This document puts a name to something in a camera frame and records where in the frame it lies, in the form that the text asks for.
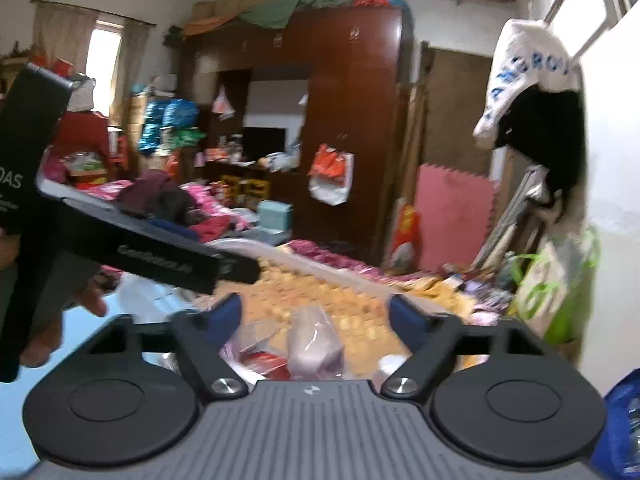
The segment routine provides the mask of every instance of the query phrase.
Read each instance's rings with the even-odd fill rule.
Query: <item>light blue box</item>
[[[258,204],[258,225],[274,231],[291,229],[293,206],[273,200],[263,200]]]

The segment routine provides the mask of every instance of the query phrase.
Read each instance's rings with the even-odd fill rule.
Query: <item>curtain rod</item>
[[[129,16],[123,16],[122,14],[116,14],[115,12],[107,12],[105,10],[100,9],[92,9],[91,7],[83,7],[80,5],[72,5],[72,4],[63,4],[61,2],[52,2],[50,0],[30,0],[32,4],[56,4],[56,5],[65,5],[67,7],[75,7],[76,9],[84,9],[84,10],[94,10],[95,12],[100,12],[101,14],[110,14],[111,16],[117,16],[119,18],[124,18],[125,20],[133,20],[134,22],[144,23],[149,27],[155,27],[155,23],[144,22],[143,20],[137,20],[136,18],[130,18]]]

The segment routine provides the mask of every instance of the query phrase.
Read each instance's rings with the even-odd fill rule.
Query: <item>silver screw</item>
[[[408,377],[396,377],[387,383],[386,389],[395,394],[412,394],[418,385]]]
[[[213,381],[211,389],[220,395],[233,395],[242,389],[242,384],[231,378],[217,379]]]

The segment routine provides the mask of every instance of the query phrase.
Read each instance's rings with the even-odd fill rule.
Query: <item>clear plastic bag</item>
[[[318,304],[294,311],[287,347],[293,380],[344,377],[344,344],[333,321]]]

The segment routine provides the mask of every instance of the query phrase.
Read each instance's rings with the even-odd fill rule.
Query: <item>gray ridged plate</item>
[[[211,404],[173,449],[119,470],[43,462],[31,480],[596,480],[581,463],[540,473],[489,468],[441,443],[417,406],[376,396],[368,381],[263,381]]]

